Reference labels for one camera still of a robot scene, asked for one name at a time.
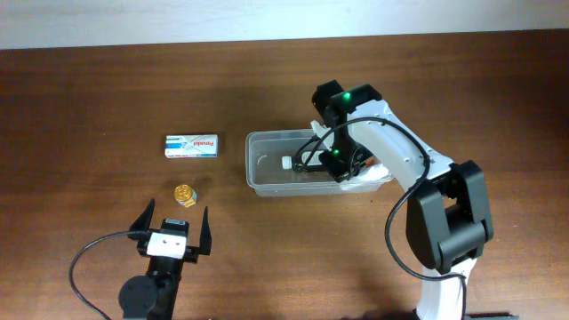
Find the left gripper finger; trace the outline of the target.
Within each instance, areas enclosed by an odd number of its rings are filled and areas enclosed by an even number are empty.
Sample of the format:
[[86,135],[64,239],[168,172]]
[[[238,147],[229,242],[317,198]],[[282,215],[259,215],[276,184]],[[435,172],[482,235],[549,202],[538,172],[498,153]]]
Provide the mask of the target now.
[[212,249],[212,233],[208,220],[208,207],[204,208],[200,237],[199,237],[199,254],[209,256]]
[[132,223],[129,230],[132,232],[149,231],[156,201],[152,198],[142,214]]

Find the clear white sanitizer bottle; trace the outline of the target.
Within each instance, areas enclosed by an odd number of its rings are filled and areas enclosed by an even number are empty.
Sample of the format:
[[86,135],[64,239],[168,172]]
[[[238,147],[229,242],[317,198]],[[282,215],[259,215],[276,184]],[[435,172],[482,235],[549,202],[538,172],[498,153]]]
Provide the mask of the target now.
[[366,167],[350,180],[344,180],[340,184],[340,189],[346,193],[373,192],[393,179],[394,176],[387,167],[383,164],[374,164]]

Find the dark syrup bottle white cap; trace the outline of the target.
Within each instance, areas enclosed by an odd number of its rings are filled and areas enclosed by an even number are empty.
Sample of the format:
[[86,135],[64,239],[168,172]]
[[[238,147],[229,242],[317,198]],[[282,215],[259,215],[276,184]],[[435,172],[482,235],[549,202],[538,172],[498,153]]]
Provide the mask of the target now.
[[318,150],[312,156],[310,151],[302,151],[298,155],[283,156],[282,168],[284,170],[293,170],[297,173],[301,172],[325,172],[326,168],[319,159],[323,150]]

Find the orange tube white cap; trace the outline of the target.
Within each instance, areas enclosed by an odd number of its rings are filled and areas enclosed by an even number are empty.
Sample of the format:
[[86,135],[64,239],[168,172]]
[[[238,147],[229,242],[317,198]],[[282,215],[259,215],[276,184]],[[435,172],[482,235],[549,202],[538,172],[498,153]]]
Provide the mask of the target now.
[[373,165],[376,165],[377,159],[375,156],[370,156],[362,163],[362,168],[367,168]]

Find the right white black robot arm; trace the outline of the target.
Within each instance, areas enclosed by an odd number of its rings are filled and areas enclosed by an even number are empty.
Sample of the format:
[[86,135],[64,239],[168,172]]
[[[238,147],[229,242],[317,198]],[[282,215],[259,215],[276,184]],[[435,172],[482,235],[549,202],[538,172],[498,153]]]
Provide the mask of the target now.
[[384,238],[390,255],[421,280],[417,319],[464,319],[469,274],[493,238],[482,169],[455,163],[422,141],[369,84],[349,90],[332,80],[311,102],[323,121],[314,133],[326,150],[319,161],[336,181],[363,173],[376,158],[404,194],[389,212]]

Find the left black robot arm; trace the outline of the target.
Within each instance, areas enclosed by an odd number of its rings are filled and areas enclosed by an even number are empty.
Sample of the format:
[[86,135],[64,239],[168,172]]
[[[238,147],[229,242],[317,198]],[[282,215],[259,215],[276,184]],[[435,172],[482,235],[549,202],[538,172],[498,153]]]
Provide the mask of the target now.
[[137,243],[137,251],[148,258],[148,269],[142,276],[134,276],[122,286],[119,306],[123,319],[171,320],[182,279],[183,266],[196,264],[212,249],[212,233],[208,211],[204,210],[199,245],[187,244],[189,223],[185,220],[165,219],[159,229],[150,226],[155,201],[151,200],[143,213],[129,228],[129,238]]

